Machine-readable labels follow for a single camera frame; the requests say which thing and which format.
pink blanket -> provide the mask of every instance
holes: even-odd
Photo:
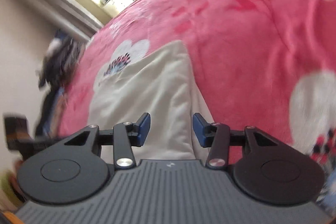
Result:
[[[179,39],[189,50],[196,83],[215,121],[232,129],[255,125],[292,144],[295,86],[313,72],[336,70],[335,3],[137,0],[100,30],[85,52],[67,89],[60,135],[86,126],[93,84],[103,64],[111,60],[104,73],[117,72],[132,59]],[[149,47],[137,43],[144,39]],[[115,52],[127,40],[133,46]]]

black lever arm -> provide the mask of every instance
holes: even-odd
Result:
[[[144,113],[136,123],[132,131],[127,132],[128,140],[131,146],[141,147],[147,137],[151,126],[151,116],[149,113]],[[63,138],[43,138],[38,137],[35,139],[7,139],[7,147],[10,151],[19,151],[23,160],[41,152],[42,150],[58,143]],[[98,145],[113,145],[114,144],[114,131],[99,130],[97,136]]]

white flower pattern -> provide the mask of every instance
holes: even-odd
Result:
[[[108,77],[122,71],[127,65],[135,63],[145,57],[149,50],[150,42],[140,40],[132,45],[132,40],[123,41],[113,52],[111,59],[105,63],[97,73],[93,90],[96,91],[100,84]]]

metal screw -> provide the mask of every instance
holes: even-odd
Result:
[[[225,160],[223,159],[212,159],[209,160],[209,164],[213,167],[222,167],[225,165]]]
[[[121,167],[128,167],[128,166],[131,166],[132,164],[133,164],[133,160],[129,158],[121,158],[117,160],[117,165]]]

white wall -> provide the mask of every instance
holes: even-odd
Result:
[[[0,0],[0,172],[17,157],[6,148],[2,114],[25,115],[33,132],[44,96],[35,71],[55,31],[18,0]]]

